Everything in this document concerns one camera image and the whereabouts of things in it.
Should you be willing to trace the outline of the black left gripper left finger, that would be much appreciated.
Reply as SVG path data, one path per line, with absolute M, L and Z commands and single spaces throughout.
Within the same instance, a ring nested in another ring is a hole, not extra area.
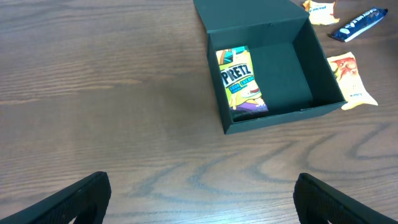
M 40 202 L 10 215 L 1 223 L 102 224 L 111 198 L 106 172 L 95 172 Z

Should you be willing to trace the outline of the green Pretz snack box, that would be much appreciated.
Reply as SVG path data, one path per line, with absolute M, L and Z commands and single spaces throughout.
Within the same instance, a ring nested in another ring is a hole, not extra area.
M 256 82 L 248 47 L 218 50 L 216 56 L 233 121 L 268 112 Z

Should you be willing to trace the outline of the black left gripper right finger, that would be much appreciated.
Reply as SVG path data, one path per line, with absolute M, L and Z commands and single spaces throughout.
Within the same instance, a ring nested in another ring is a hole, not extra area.
M 300 223 L 397 224 L 308 173 L 299 175 L 293 199 Z

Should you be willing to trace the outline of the black gift box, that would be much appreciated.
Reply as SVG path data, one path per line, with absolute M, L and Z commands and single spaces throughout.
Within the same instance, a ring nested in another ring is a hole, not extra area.
M 195 0 L 225 134 L 322 116 L 345 99 L 309 15 L 291 1 Z M 247 46 L 268 112 L 233 121 L 216 52 Z

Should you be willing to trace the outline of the dark blue chocolate bar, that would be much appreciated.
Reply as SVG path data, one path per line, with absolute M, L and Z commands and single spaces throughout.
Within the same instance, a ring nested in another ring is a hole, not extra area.
M 388 9 L 373 7 L 349 23 L 333 31 L 330 37 L 340 42 L 349 42 L 380 22 L 387 13 Z

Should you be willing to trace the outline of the yellow orange snack pouch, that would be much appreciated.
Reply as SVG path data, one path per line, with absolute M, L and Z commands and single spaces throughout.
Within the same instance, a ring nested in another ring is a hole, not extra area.
M 358 72 L 356 58 L 352 52 L 327 58 L 346 103 L 342 110 L 350 110 L 359 105 L 377 106 L 377 101 L 366 91 Z

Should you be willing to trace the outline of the small yellow snack packet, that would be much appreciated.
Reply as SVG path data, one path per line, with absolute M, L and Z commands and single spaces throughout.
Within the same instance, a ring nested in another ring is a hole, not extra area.
M 340 21 L 340 18 L 334 16 L 337 1 L 329 3 L 320 3 L 312 0 L 306 0 L 302 6 L 310 14 L 309 20 L 312 25 L 332 25 Z

